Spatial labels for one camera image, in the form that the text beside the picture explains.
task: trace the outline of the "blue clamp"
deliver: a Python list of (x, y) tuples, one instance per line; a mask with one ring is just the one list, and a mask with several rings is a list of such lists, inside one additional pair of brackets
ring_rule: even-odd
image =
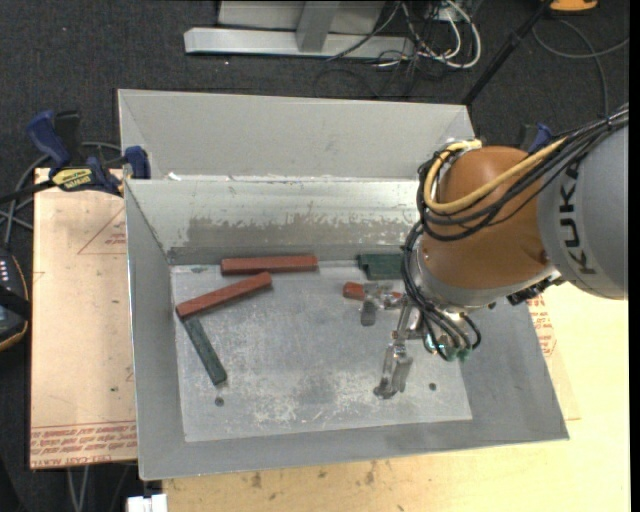
[(131, 146), (124, 150), (124, 158), (131, 166), (132, 178), (148, 180), (151, 178), (151, 167), (147, 153), (140, 146)]
[(536, 126), (538, 127), (538, 133), (536, 133), (536, 138), (529, 147), (529, 153), (535, 153), (539, 149), (542, 149), (553, 139), (553, 134), (548, 126), (542, 123), (536, 123)]
[[(27, 125), (27, 135), (33, 144), (55, 163), (49, 171), (49, 179), (67, 192), (96, 190), (117, 196), (122, 195), (122, 180), (113, 176), (108, 169), (103, 169), (100, 160), (95, 156), (88, 157), (85, 165), (69, 165), (71, 153), (56, 133), (53, 119), (53, 111), (45, 110), (37, 114)], [(151, 177), (147, 154), (140, 146), (127, 148), (123, 160), (130, 167), (130, 177), (136, 179)]]

